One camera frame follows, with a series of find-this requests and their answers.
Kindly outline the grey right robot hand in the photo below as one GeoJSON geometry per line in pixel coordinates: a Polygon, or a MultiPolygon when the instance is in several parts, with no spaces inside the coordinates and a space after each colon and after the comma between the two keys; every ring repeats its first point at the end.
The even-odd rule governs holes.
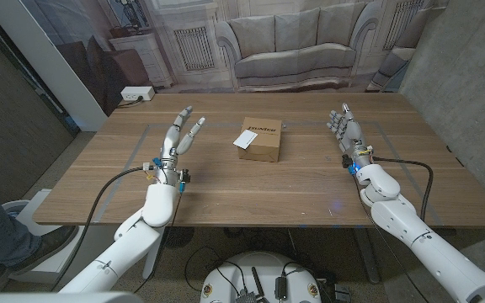
{"type": "Polygon", "coordinates": [[[349,106],[343,103],[342,112],[332,110],[329,118],[327,127],[338,140],[341,152],[359,167],[371,164],[368,144],[349,106]]]}

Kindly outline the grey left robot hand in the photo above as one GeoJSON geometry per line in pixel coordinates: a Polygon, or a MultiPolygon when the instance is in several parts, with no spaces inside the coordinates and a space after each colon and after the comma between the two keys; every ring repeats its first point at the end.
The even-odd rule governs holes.
{"type": "Polygon", "coordinates": [[[159,165],[157,166],[158,171],[156,172],[161,183],[174,186],[178,182],[177,164],[179,156],[185,154],[191,148],[195,137],[205,123],[205,117],[201,117],[189,132],[182,136],[181,130],[192,111],[192,106],[183,109],[176,116],[164,137],[159,155],[159,165]]]}

